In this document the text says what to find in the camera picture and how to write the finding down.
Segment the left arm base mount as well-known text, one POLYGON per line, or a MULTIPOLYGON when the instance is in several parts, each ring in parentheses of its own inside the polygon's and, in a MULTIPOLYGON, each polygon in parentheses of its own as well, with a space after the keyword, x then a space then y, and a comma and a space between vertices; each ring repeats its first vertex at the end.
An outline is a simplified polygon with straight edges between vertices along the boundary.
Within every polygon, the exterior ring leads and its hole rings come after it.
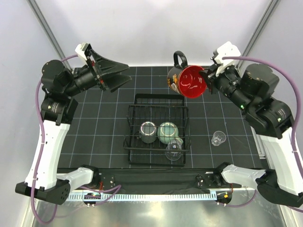
POLYGON ((94 208, 106 203, 121 189, 121 185, 117 185, 111 189, 103 190, 99 169, 89 165, 82 165, 76 170, 65 174, 64 177, 69 181, 71 192, 78 188, 90 191, 84 195, 84 203, 88 208, 94 208))

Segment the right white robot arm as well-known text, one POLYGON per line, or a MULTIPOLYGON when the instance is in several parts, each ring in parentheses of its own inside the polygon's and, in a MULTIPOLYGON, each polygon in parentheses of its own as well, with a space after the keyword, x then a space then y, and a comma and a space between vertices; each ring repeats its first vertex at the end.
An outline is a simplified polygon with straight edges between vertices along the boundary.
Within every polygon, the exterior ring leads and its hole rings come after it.
POLYGON ((303 180, 294 151, 294 118, 289 106, 272 97, 279 77, 264 64, 249 65, 242 76, 235 66, 219 71, 218 66, 201 70, 210 92, 221 92, 241 111, 260 137, 271 169, 243 168, 229 163, 219 165, 213 175, 218 187, 239 184, 257 190, 267 201, 298 208, 303 203, 303 180))

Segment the small clear glass cup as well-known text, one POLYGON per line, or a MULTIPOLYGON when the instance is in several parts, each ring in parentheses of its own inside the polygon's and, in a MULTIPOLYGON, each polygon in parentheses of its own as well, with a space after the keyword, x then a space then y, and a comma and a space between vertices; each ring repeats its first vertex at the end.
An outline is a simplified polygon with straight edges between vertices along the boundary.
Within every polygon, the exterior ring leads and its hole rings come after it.
POLYGON ((222 143, 226 141, 226 134, 222 131, 215 131, 213 133, 213 137, 211 139, 211 143, 213 146, 220 146, 222 143))

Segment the dark green ceramic mug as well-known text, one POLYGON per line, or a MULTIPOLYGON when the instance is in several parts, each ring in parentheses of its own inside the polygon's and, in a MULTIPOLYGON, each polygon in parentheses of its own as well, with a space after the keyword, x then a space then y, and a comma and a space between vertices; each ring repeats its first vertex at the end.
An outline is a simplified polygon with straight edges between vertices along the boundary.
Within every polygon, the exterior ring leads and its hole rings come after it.
POLYGON ((143 143, 150 144, 157 139, 157 127, 155 123, 146 121, 139 124, 138 132, 135 134, 137 139, 143 143))

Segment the large clear plastic cup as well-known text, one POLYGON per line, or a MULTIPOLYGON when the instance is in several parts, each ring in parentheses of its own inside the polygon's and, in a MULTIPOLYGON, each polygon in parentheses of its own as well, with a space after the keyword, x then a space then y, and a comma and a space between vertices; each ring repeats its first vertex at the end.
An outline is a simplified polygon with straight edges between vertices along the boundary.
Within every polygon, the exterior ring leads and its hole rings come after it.
POLYGON ((172 140, 166 146, 165 156, 170 161, 180 159, 182 153, 182 143, 179 140, 172 140))

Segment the teal speckled ceramic mug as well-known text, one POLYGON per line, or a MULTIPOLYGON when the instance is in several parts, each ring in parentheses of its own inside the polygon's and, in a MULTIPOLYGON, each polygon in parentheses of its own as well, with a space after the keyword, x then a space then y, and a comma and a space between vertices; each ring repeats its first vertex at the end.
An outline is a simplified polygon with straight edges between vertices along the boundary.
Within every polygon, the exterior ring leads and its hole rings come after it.
POLYGON ((178 127, 172 122, 163 122, 157 129, 157 136, 159 141, 166 145, 173 140, 183 144, 183 140, 179 136, 178 127))

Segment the black red skull mug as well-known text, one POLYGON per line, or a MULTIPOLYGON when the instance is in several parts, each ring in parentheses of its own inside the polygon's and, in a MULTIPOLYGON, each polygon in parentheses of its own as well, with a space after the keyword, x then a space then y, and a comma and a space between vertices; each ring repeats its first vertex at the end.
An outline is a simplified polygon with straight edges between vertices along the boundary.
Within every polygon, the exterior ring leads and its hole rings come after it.
POLYGON ((173 54, 174 66, 168 72, 167 83, 171 90, 187 98, 198 98, 206 90, 206 82, 199 74, 204 68, 198 65, 188 65, 182 51, 173 54))

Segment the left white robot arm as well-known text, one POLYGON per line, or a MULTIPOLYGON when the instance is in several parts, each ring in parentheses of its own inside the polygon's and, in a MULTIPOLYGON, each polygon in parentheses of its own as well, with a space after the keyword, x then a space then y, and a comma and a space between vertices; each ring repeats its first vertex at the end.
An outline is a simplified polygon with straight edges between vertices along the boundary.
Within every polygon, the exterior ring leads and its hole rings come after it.
POLYGON ((75 96, 92 87, 114 92, 131 80, 123 71, 127 64, 109 60, 95 52, 89 43, 79 44, 75 52, 84 61, 80 68, 68 69, 62 60, 48 61, 42 67, 37 90, 45 93, 36 104, 40 135, 31 169, 15 191, 52 204, 63 204, 69 193, 82 186, 96 189, 100 184, 99 170, 82 165, 59 176, 57 168, 63 142, 70 129, 78 102, 75 96))

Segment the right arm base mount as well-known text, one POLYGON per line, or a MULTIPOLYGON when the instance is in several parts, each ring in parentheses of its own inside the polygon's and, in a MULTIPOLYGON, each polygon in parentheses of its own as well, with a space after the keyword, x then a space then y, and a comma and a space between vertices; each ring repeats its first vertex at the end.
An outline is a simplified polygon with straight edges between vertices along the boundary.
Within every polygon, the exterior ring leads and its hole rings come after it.
POLYGON ((224 206, 230 205, 234 192, 232 183, 227 183, 223 177, 214 172, 205 172, 195 177, 196 187, 203 193, 214 193, 215 202, 224 206))

